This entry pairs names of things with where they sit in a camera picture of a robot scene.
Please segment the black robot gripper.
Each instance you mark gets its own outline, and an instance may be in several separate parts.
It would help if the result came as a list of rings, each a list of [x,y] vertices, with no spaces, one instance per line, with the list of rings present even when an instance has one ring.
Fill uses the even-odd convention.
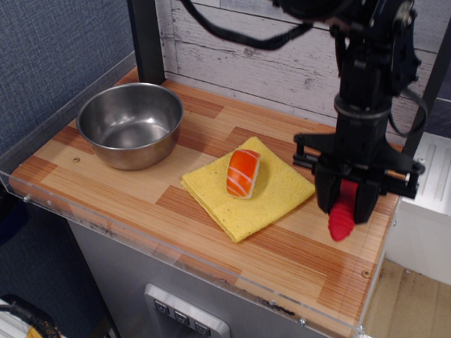
[[[294,163],[310,167],[315,175],[319,208],[330,213],[341,179],[358,182],[354,205],[356,224],[367,223],[380,194],[388,192],[413,199],[424,167],[412,156],[389,145],[385,132],[392,100],[385,98],[374,108],[334,99],[338,113],[332,134],[296,134]]]

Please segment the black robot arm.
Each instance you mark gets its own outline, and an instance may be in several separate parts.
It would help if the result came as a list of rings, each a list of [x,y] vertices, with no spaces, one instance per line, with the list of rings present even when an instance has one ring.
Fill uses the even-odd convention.
[[[330,213],[344,181],[357,184],[353,217],[366,223],[380,195],[413,198],[424,167],[389,145],[393,98],[426,104],[409,85],[420,60],[414,50],[416,11],[411,1],[281,1],[287,14],[322,22],[335,39],[340,90],[333,134],[297,134],[296,165],[315,177],[319,208]]]

